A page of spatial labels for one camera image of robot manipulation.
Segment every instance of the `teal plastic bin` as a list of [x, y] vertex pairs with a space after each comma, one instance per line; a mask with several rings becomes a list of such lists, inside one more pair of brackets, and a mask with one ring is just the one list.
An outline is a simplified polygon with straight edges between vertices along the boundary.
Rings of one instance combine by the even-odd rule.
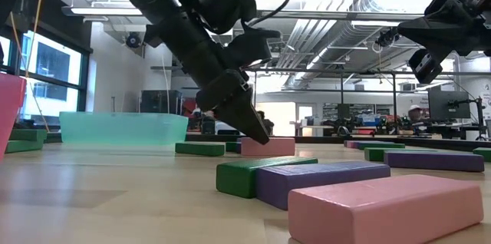
[[175, 114], [60, 113], [64, 143], [172, 145], [186, 139], [187, 124]]

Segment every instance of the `wooden floor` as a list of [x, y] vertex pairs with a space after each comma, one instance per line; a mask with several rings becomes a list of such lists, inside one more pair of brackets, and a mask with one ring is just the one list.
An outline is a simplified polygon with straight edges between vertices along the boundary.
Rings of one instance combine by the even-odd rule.
[[[341, 145], [298, 145], [297, 150], [321, 163], [363, 160], [362, 152]], [[297, 243], [288, 234], [286, 212], [215, 190], [216, 164], [238, 159], [60, 144], [9, 154], [0, 166], [0, 243]], [[479, 244], [491, 243], [491, 166], [487, 169], [393, 170], [393, 176], [423, 173], [478, 182], [484, 222], [435, 243]]]

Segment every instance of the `security camera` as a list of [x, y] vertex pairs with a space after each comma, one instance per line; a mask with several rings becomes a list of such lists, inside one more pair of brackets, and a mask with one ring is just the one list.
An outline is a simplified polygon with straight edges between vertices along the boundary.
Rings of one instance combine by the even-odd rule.
[[141, 46], [140, 34], [131, 32], [128, 38], [126, 38], [126, 46], [128, 48], [139, 48]]

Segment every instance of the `computer monitor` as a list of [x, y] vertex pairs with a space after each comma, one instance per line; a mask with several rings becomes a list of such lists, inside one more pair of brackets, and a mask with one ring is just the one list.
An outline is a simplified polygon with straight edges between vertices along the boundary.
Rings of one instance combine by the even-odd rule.
[[350, 118], [350, 104], [338, 104], [338, 119]]
[[469, 103], [460, 104], [452, 107], [449, 102], [464, 101], [469, 99], [465, 91], [428, 91], [428, 101], [430, 102], [430, 117], [433, 120], [449, 120], [453, 118], [470, 118]]

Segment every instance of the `cap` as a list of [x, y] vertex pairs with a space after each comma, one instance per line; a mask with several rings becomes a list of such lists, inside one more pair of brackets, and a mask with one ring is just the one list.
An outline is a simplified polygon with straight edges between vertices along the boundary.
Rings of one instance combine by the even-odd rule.
[[412, 110], [421, 110], [421, 107], [418, 105], [413, 105], [413, 106], [409, 107], [409, 111], [412, 111]]

